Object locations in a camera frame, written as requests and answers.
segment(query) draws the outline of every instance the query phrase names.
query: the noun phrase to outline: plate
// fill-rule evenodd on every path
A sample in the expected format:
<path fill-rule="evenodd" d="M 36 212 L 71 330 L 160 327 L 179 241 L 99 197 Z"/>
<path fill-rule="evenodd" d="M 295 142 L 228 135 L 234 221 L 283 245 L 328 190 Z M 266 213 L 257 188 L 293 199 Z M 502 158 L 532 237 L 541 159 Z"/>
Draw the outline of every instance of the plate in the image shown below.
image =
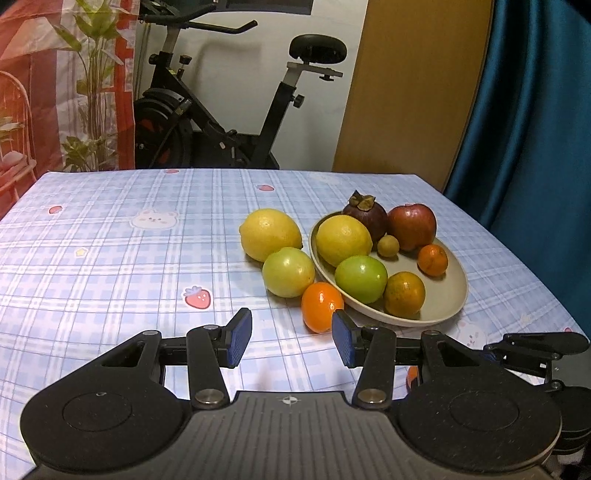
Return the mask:
<path fill-rule="evenodd" d="M 340 214 L 341 212 L 331 213 L 314 225 L 310 235 L 310 256 L 316 266 L 316 271 L 324 281 L 334 285 L 343 294 L 347 305 L 374 320 L 403 327 L 429 327 L 444 322 L 462 309 L 468 298 L 466 272 L 451 250 L 437 238 L 433 243 L 443 247 L 449 261 L 447 271 L 439 278 L 428 277 L 418 269 L 416 254 L 400 252 L 398 258 L 385 260 L 379 257 L 376 252 L 370 253 L 372 257 L 379 259 L 386 266 L 388 277 L 397 272 L 408 271 L 417 274 L 421 278 L 425 284 L 426 296 L 423 308 L 416 315 L 409 318 L 395 317 L 384 311 L 384 303 L 381 299 L 375 303 L 365 305 L 347 295 L 335 284 L 335 268 L 322 259 L 316 247 L 316 234 L 320 224 L 327 218 Z"/>

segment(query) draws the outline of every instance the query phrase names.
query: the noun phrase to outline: chair print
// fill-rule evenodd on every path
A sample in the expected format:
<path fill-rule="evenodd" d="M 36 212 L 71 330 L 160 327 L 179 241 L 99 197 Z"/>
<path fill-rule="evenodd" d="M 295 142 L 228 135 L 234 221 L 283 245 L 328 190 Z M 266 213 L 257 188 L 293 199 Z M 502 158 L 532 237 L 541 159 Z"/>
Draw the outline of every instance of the chair print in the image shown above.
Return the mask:
<path fill-rule="evenodd" d="M 19 199 L 21 180 L 37 181 L 31 117 L 25 87 L 0 70 L 0 196 L 10 193 L 12 204 Z"/>

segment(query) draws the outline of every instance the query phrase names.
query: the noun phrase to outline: teal curtain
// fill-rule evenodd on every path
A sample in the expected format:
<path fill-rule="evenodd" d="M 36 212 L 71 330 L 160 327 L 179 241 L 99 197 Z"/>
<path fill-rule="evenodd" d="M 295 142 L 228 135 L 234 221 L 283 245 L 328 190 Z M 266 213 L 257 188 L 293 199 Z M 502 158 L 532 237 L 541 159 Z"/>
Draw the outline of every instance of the teal curtain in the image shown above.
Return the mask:
<path fill-rule="evenodd" d="M 566 1 L 495 2 L 478 95 L 444 193 L 591 334 L 591 24 Z"/>

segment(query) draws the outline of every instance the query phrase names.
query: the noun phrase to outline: tangerine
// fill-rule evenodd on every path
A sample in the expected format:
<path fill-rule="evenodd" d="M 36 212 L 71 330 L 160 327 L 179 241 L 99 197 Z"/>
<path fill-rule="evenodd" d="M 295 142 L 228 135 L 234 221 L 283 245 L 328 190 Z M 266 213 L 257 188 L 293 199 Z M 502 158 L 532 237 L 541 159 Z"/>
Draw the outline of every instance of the tangerine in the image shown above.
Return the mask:
<path fill-rule="evenodd" d="M 445 250 L 439 245 L 425 245 L 418 253 L 418 267 L 425 275 L 438 277 L 447 270 L 448 260 Z"/>
<path fill-rule="evenodd" d="M 329 332 L 332 314 L 345 308 L 343 296 L 330 283 L 310 285 L 301 297 L 301 314 L 306 326 L 315 333 Z"/>
<path fill-rule="evenodd" d="M 412 365 L 408 369 L 408 373 L 407 373 L 407 391 L 409 393 L 413 389 L 413 387 L 416 386 L 417 380 L 418 380 L 418 367 L 416 365 Z"/>
<path fill-rule="evenodd" d="M 425 284 L 412 272 L 392 275 L 384 290 L 384 309 L 395 317 L 409 318 L 425 303 Z"/>

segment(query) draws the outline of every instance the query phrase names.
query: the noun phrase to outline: table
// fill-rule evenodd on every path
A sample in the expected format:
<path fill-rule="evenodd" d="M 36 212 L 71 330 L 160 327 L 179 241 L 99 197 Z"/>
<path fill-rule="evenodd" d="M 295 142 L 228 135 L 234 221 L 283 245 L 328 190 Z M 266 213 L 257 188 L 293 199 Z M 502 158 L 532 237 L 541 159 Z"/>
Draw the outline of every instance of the table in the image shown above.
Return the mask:
<path fill-rule="evenodd" d="M 351 193 L 386 209 L 429 205 L 437 236 L 469 279 L 465 308 L 438 328 L 482 347 L 507 332 L 582 332 L 542 283 L 487 230 L 416 176 L 266 170 L 47 173 L 0 222 L 0 480 L 32 465 L 18 422 L 27 400 L 85 362 L 146 329 L 183 336 L 253 314 L 236 390 L 344 390 L 360 369 L 342 365 L 329 333 L 303 324 L 298 300 L 268 294 L 238 226 L 257 208 L 289 214 L 307 235 Z M 189 306 L 187 289 L 202 294 Z M 210 305 L 207 305 L 209 294 Z M 417 329 L 395 328 L 418 336 Z M 394 395 L 404 396 L 404 372 Z M 188 397 L 186 368 L 166 386 Z"/>

